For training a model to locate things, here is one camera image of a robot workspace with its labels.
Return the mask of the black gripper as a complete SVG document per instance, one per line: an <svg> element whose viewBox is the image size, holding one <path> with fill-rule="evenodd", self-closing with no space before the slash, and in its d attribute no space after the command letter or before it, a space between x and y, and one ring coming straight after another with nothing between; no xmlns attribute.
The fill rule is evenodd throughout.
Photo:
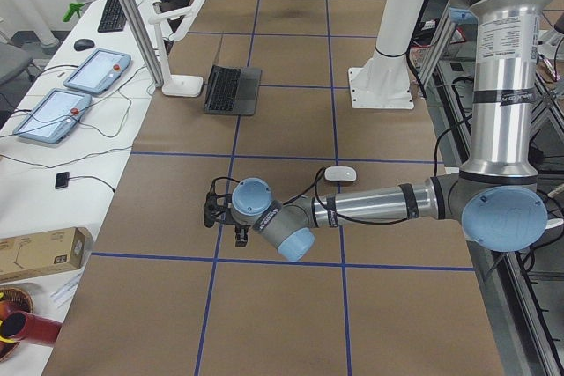
<svg viewBox="0 0 564 376"><path fill-rule="evenodd" d="M235 227L235 245L237 247L246 246L249 241L248 232L252 228L253 220L240 220L235 217L231 217L232 223Z"/></svg>

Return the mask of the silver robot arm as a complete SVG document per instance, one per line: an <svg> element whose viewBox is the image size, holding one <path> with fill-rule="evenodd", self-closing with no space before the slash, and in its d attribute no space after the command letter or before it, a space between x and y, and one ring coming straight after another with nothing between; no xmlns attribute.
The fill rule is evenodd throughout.
<svg viewBox="0 0 564 376"><path fill-rule="evenodd" d="M312 247L318 226L393 225L418 217L456 220L468 239L497 252L540 239L549 217L528 154L539 16L552 0L452 1L478 22L471 147L459 170L417 185L290 203L275 200L265 181L247 178L234 188L227 211L239 243L254 230L296 262Z"/></svg>

